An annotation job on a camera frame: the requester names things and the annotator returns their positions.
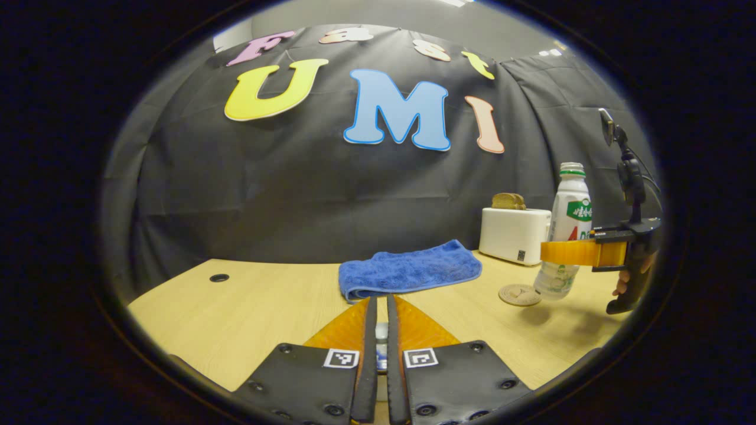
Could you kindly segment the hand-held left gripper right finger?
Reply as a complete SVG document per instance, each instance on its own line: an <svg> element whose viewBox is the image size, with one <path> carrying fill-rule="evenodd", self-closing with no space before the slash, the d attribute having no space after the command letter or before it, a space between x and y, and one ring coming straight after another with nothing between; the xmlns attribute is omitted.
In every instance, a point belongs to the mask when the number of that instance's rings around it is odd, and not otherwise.
<svg viewBox="0 0 756 425"><path fill-rule="evenodd" d="M503 413L532 390L484 341L462 342L418 307L387 299L391 424L469 424Z"/></svg>

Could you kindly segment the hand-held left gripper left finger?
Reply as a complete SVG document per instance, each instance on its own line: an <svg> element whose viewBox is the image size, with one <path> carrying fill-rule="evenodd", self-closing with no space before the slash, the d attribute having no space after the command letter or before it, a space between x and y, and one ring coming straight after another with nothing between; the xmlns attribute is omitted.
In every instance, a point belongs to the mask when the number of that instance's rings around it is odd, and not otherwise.
<svg viewBox="0 0 756 425"><path fill-rule="evenodd" d="M376 310L362 300L304 344L276 345L234 397L291 424L374 422Z"/></svg>

